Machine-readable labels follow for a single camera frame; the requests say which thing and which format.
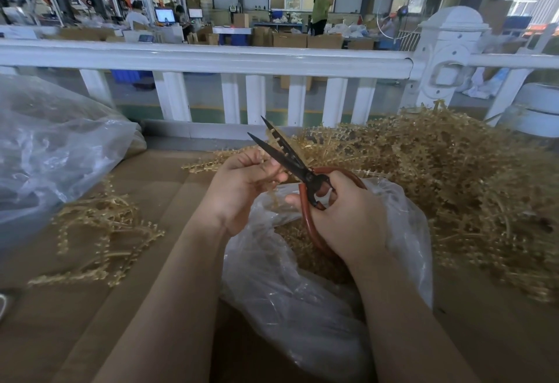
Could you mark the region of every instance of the computer monitor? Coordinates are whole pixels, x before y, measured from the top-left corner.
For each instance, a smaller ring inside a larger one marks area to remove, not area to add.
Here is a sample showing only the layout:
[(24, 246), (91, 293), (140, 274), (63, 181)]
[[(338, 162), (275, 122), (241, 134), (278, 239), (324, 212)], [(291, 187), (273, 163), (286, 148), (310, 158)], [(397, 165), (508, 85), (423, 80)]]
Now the computer monitor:
[(188, 14), (191, 18), (202, 18), (202, 9), (189, 9)]
[(161, 22), (161, 24), (164, 24), (165, 22), (172, 24), (175, 22), (172, 9), (156, 8), (155, 14), (157, 16), (157, 21)]

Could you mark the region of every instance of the factory floor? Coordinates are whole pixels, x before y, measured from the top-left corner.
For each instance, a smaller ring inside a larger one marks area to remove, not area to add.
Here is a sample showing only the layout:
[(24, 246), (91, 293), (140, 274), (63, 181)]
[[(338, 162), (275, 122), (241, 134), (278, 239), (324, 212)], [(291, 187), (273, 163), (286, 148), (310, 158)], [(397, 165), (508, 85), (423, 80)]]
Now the factory floor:
[[(66, 69), (40, 69), (39, 77), (57, 84), (76, 93), (87, 96), (78, 70)], [(159, 107), (157, 91), (140, 91), (131, 84), (118, 84), (111, 73), (106, 73), (107, 82), (113, 99), (118, 108), (131, 119), (155, 118), (162, 119), (163, 115)], [(239, 105), (241, 108), (241, 121), (246, 122), (247, 90), (244, 75), (239, 75)], [(224, 122), (223, 96), (221, 92), (220, 74), (184, 74), (185, 86), (192, 111), (192, 119), (195, 122)], [(289, 90), (280, 87), (279, 78), (270, 78), (271, 85), (267, 87), (267, 114), (277, 125), (285, 125), (287, 122), (287, 102)], [(353, 111), (355, 93), (359, 81), (350, 78), (346, 91), (342, 122), (349, 122)], [(400, 104), (400, 98), (404, 92), (405, 82), (395, 84), (393, 80), (379, 80), (374, 94), (371, 107), (371, 118), (394, 114)], [(324, 99), (326, 94), (326, 82), (314, 80), (311, 89), (305, 97), (304, 125), (319, 125)], [(467, 108), (473, 110), (486, 110), (491, 104), (490, 100), (474, 99), (461, 93), (455, 93), (452, 97), (451, 106), (459, 109)]]

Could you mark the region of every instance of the decorative white post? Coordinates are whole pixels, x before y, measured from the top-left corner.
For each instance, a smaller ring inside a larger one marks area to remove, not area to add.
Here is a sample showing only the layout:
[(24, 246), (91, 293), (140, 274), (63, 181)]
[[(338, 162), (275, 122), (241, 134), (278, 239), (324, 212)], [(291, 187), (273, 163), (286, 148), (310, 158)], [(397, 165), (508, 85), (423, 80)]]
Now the decorative white post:
[(432, 108), (438, 99), (450, 104), (454, 90), (464, 82), (470, 54), (489, 29), (481, 15), (467, 6), (443, 8), (419, 26), (421, 38), (411, 55), (414, 67), (400, 108), (421, 104)]

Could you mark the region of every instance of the left hand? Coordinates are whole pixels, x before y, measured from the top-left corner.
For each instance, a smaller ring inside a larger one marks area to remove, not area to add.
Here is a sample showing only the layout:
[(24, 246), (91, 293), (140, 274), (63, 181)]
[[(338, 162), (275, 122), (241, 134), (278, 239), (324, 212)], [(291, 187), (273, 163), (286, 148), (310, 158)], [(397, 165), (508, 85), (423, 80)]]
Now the left hand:
[(250, 149), (223, 163), (200, 203), (197, 219), (224, 227), (227, 236), (241, 232), (258, 195), (287, 180), (287, 173), (260, 149)]

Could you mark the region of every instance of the clear plastic bag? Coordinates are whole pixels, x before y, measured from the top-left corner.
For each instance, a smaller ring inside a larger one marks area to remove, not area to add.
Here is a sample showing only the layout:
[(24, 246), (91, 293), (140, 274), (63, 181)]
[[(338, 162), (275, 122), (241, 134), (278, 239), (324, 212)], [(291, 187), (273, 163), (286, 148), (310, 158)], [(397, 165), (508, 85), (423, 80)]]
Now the clear plastic bag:
[(118, 111), (34, 76), (0, 75), (0, 248), (145, 150)]
[[(397, 184), (385, 179), (364, 182), (386, 206), (389, 250), (431, 306), (431, 246), (425, 215)], [(302, 369), (339, 383), (370, 381), (373, 362), (367, 327), (356, 314), (357, 289), (298, 269), (295, 255), (274, 232), (274, 227), (301, 217), (284, 202), (290, 193), (298, 193), (297, 184), (278, 187), (279, 205), (268, 193), (254, 202), (248, 225), (227, 244), (222, 298)]]

